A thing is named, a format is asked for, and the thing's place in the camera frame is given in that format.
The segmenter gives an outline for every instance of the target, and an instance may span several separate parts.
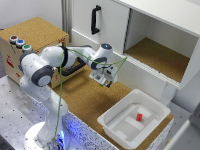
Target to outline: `black handle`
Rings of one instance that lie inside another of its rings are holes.
[[[79,65],[77,65],[73,68],[70,68],[70,69],[62,70],[62,75],[66,77],[86,65],[86,63],[79,57],[78,57],[77,61],[80,63]]]
[[[96,5],[96,8],[92,10],[92,24],[91,24],[91,31],[92,35],[98,33],[100,30],[96,28],[96,12],[101,10],[101,7]]]

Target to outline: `brown work surface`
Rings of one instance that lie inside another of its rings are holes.
[[[101,87],[89,77],[90,72],[91,69],[86,66],[82,72],[65,81],[62,98],[72,113],[121,150],[123,148],[105,134],[97,118],[130,93],[131,89],[119,82],[112,84],[110,88]],[[60,94],[59,87],[54,91]],[[173,115],[169,115],[137,150],[145,150],[172,119]]]
[[[126,54],[181,82],[190,59],[149,38],[145,38]]]
[[[9,42],[10,36],[17,35],[30,44],[33,50],[46,47],[50,43],[62,39],[68,34],[40,17],[30,19],[0,31],[0,36]]]

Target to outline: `white cabinet door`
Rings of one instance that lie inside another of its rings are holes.
[[[92,10],[96,5],[96,28],[99,33],[91,33]],[[72,28],[99,44],[108,43],[122,54],[130,9],[113,0],[74,0]]]

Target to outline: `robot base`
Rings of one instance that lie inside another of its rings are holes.
[[[38,124],[35,124],[34,126],[32,126],[25,135],[24,138],[24,150],[49,150],[49,148],[40,148],[36,143],[35,143],[35,137],[38,134],[38,132],[40,131],[40,129],[43,127],[45,122],[40,122]],[[67,148],[69,145],[69,139],[65,139],[65,147]]]

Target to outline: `cabinet handle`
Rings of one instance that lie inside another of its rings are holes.
[[[96,12],[101,10],[101,7],[96,5],[96,8],[92,10],[92,23],[91,23],[91,31],[92,35],[98,33],[100,30],[96,28]]]

